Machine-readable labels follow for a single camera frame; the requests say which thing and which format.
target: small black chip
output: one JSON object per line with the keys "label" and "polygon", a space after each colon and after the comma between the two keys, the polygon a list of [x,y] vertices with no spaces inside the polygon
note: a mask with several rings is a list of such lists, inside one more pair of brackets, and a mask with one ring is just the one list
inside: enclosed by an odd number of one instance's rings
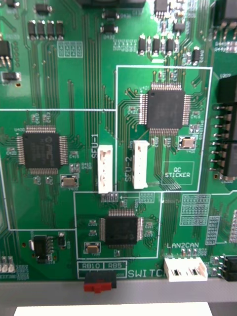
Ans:
{"label": "small black chip", "polygon": [[7,40],[0,40],[0,57],[11,56],[10,43]]}
{"label": "small black chip", "polygon": [[57,133],[24,133],[22,137],[26,168],[60,168]]}
{"label": "small black chip", "polygon": [[47,237],[35,236],[33,242],[38,263],[45,263],[47,261]]}
{"label": "small black chip", "polygon": [[147,128],[180,129],[183,126],[184,98],[182,90],[150,90]]}
{"label": "small black chip", "polygon": [[185,30],[185,23],[177,22],[173,24],[173,31],[182,33]]}
{"label": "small black chip", "polygon": [[107,245],[135,245],[137,243],[136,216],[106,217],[105,244]]}
{"label": "small black chip", "polygon": [[2,81],[3,82],[20,80],[20,74],[19,73],[2,73],[1,75],[2,75]]}
{"label": "small black chip", "polygon": [[154,13],[155,16],[163,15],[167,11],[168,0],[155,0]]}

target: green circuit board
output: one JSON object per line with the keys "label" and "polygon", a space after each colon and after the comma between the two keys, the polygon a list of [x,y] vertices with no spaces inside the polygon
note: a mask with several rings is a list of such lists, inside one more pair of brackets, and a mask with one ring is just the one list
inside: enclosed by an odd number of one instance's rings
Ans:
{"label": "green circuit board", "polygon": [[[237,75],[237,29],[215,18],[226,1],[82,2],[0,0],[0,280],[160,279],[165,258],[223,277],[237,255],[237,97],[218,97]],[[138,169],[134,141],[147,146]]]}

